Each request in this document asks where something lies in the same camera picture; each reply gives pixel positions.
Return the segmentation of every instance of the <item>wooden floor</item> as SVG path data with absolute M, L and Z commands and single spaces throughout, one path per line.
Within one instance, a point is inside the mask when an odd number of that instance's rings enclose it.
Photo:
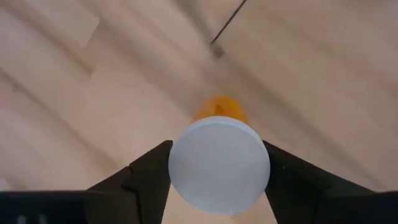
M 240 4 L 0 2 L 0 184 L 85 189 L 231 95 L 263 139 L 398 189 L 398 3 L 247 0 L 210 46 Z M 171 188 L 164 223 L 188 222 L 275 220 L 265 197 L 228 217 Z

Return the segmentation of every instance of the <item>black cord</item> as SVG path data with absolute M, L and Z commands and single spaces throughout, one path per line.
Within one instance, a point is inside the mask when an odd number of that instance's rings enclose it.
M 239 7 L 234 11 L 234 13 L 232 14 L 232 16 L 228 19 L 228 21 L 226 22 L 226 24 L 223 26 L 223 28 L 218 32 L 218 34 L 216 35 L 216 37 L 211 41 L 210 45 L 214 44 L 214 42 L 217 41 L 218 37 L 221 35 L 221 33 L 225 30 L 225 28 L 229 25 L 229 23 L 232 21 L 232 19 L 235 17 L 235 15 L 239 12 L 239 10 L 242 8 L 243 4 L 246 2 L 247 0 L 243 0 L 243 2 L 239 5 Z

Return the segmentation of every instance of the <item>dark line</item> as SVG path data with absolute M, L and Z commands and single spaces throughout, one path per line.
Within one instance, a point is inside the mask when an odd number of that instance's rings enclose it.
M 214 42 L 216 42 L 216 40 L 218 39 L 218 37 L 223 33 L 223 31 L 225 30 L 225 28 L 229 25 L 229 23 L 232 21 L 232 19 L 237 15 L 237 13 L 239 12 L 239 10 L 242 8 L 243 4 L 246 2 L 247 0 L 243 0 L 243 2 L 239 5 L 239 7 L 234 11 L 234 13 L 232 14 L 232 16 L 228 19 L 228 21 L 226 22 L 226 24 L 223 26 L 223 28 L 218 32 L 218 34 L 216 35 L 216 37 L 211 41 L 211 44 L 214 44 Z

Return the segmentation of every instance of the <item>orange object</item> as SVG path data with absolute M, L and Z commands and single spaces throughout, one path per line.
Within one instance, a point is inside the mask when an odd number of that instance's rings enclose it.
M 205 103 L 193 121 L 210 116 L 228 116 L 248 124 L 248 119 L 238 101 L 229 96 L 217 96 Z

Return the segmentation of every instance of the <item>white disc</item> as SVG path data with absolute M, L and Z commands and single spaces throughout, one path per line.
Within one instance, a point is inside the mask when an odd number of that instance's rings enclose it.
M 233 118 L 191 124 L 170 152 L 173 186 L 188 203 L 216 214 L 237 214 L 264 193 L 269 156 L 258 134 Z

